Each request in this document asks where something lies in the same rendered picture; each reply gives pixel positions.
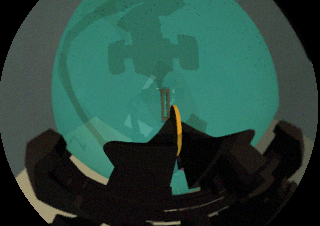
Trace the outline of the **gold coin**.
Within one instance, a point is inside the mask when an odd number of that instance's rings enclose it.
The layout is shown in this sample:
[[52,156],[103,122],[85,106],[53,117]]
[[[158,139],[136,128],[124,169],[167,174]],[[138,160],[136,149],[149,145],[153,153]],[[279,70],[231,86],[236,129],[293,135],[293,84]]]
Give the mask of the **gold coin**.
[[177,110],[175,105],[171,107],[171,121],[173,126],[173,141],[179,146],[179,151],[177,151],[177,155],[179,155],[181,149],[181,130],[183,130],[183,127],[181,127],[179,110]]

